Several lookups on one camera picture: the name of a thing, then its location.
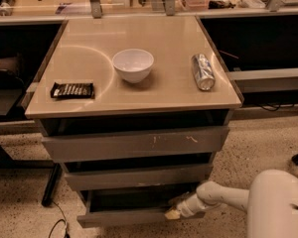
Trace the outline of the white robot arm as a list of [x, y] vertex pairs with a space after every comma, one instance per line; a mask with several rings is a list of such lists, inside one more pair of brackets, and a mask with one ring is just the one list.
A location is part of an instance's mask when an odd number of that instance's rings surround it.
[[298, 238], [298, 178], [280, 170], [260, 173], [248, 189], [205, 181], [174, 198], [165, 216], [192, 217], [224, 204], [246, 213], [247, 238]]

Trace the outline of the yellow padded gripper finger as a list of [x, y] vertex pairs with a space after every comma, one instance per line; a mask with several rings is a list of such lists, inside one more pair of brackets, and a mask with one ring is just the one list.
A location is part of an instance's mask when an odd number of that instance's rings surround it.
[[185, 200], [185, 199], [188, 198], [190, 195], [191, 195], [190, 192], [183, 193], [183, 194], [181, 194], [181, 195], [178, 195], [178, 196], [175, 196], [175, 197], [171, 198], [171, 199], [168, 201], [168, 203], [169, 203], [169, 205], [175, 205], [175, 204], [179, 203], [180, 201]]
[[165, 212], [165, 217], [169, 220], [176, 220], [181, 217], [181, 213], [176, 208], [170, 208]]

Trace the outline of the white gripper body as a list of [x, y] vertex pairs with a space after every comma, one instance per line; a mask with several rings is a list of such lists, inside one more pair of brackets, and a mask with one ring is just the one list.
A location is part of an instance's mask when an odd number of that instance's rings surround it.
[[176, 203], [176, 209], [183, 217], [191, 217], [205, 211], [204, 204], [195, 193], [185, 194]]

